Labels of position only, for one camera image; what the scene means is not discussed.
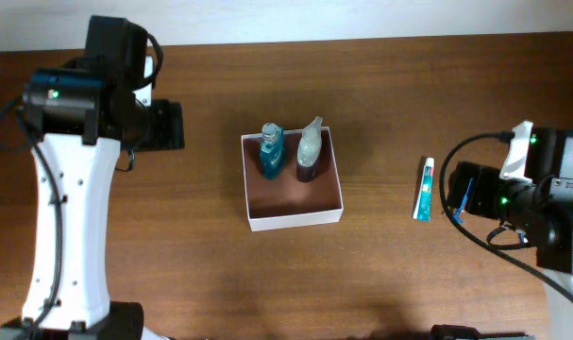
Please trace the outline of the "teal mouthwash bottle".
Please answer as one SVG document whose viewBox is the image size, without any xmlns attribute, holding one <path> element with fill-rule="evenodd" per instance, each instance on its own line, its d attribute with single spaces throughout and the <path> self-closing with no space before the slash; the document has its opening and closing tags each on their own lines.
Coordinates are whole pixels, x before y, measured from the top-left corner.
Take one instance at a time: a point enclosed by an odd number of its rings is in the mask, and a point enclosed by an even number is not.
<svg viewBox="0 0 573 340">
<path fill-rule="evenodd" d="M 260 160 L 262 174 L 266 179 L 274 179 L 283 165 L 284 130 L 275 123 L 266 123 L 261 129 Z"/>
</svg>

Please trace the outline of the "purple spray bottle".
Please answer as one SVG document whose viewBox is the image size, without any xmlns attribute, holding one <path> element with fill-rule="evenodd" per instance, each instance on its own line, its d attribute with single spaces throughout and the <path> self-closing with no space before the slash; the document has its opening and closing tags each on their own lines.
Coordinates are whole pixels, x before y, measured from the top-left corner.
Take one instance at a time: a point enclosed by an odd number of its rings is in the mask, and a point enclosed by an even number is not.
<svg viewBox="0 0 573 340">
<path fill-rule="evenodd" d="M 296 153 L 296 177 L 300 182 L 310 182 L 315 177 L 322 148 L 323 118 L 316 116 L 302 133 Z"/>
</svg>

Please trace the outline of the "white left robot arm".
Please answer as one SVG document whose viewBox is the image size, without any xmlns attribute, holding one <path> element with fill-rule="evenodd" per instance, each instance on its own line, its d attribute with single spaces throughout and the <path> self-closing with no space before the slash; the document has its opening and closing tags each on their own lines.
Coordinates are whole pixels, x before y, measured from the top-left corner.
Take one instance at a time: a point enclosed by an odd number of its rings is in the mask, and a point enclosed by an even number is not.
<svg viewBox="0 0 573 340">
<path fill-rule="evenodd" d="M 158 67 L 42 69 L 9 104 L 37 175 L 32 279 L 3 339 L 151 339 L 143 307 L 110 298 L 110 186 L 123 151 L 184 146 L 180 106 L 151 96 Z"/>
</svg>

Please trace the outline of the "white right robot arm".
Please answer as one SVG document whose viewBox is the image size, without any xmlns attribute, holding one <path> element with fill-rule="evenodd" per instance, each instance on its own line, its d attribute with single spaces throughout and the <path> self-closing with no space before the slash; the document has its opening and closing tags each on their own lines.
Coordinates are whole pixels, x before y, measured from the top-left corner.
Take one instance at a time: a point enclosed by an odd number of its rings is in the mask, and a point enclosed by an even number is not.
<svg viewBox="0 0 573 340">
<path fill-rule="evenodd" d="M 496 168 L 464 161 L 447 180 L 445 206 L 498 221 L 480 244 L 499 257 L 535 250 L 535 267 L 514 264 L 544 284 L 551 336 L 573 339 L 573 199 L 555 192 L 557 181 L 502 178 Z"/>
</svg>

